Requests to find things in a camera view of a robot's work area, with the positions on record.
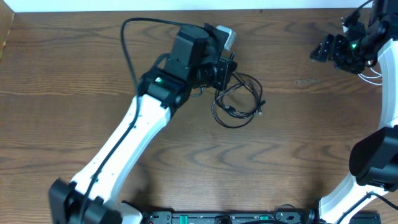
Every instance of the green tape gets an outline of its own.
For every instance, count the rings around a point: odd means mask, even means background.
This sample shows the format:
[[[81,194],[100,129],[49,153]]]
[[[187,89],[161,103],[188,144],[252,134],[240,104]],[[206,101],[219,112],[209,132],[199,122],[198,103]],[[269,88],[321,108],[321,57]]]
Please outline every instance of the green tape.
[[[180,224],[188,224],[188,215],[180,216]]]

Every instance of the wooden table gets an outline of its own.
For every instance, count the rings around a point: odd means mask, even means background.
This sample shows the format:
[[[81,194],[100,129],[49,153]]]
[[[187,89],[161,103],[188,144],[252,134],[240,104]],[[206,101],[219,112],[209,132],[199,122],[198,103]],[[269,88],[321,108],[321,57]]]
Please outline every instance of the wooden table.
[[[17,14],[0,66],[0,222],[47,223],[47,191],[98,152],[134,94],[119,43],[128,17],[222,24],[238,34],[238,71],[265,86],[263,115],[241,129],[211,117],[212,95],[190,99],[150,143],[121,199],[143,208],[315,208],[348,173],[353,145],[374,132],[381,88],[309,53],[351,10]],[[178,27],[129,25],[138,74],[169,52]],[[388,199],[398,202],[398,194]],[[398,213],[375,200],[383,223]]]

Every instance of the white backdrop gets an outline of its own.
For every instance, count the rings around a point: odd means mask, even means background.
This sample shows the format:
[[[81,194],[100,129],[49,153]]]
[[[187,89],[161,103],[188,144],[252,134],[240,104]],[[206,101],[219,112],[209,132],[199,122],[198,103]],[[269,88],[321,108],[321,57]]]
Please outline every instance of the white backdrop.
[[[14,12],[352,8],[366,0],[4,0]]]

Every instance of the brown table surface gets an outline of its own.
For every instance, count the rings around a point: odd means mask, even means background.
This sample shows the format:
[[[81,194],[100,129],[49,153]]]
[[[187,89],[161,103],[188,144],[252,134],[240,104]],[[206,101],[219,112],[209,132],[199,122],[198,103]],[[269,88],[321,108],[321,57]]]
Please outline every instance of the brown table surface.
[[[144,151],[120,199],[174,210],[315,208],[348,173],[351,148],[376,130],[381,111],[380,87],[308,57],[349,12],[17,14],[0,66],[0,222],[49,222],[51,184],[69,181],[115,130],[134,94],[120,25],[142,16],[232,27],[238,71],[259,79],[267,103],[249,126],[226,129],[211,116],[210,90],[190,99]],[[138,74],[170,51],[177,31],[128,26]],[[366,209],[398,221],[380,200]]]

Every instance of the wooden tabletop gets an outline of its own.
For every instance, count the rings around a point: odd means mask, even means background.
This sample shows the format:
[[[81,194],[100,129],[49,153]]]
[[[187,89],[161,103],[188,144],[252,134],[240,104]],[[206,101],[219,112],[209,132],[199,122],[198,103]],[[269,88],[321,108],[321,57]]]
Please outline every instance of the wooden tabletop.
[[[233,28],[238,71],[265,86],[267,103],[250,125],[226,129],[211,116],[211,90],[189,99],[144,151],[120,199],[176,211],[315,208],[349,172],[351,148],[377,129],[381,112],[380,87],[309,59],[349,12],[17,14],[0,65],[0,223],[50,222],[51,184],[69,181],[121,121],[134,95],[119,42],[128,17]],[[177,31],[128,26],[137,74],[170,51]],[[398,194],[387,198],[398,202]],[[380,200],[366,209],[398,222]]]

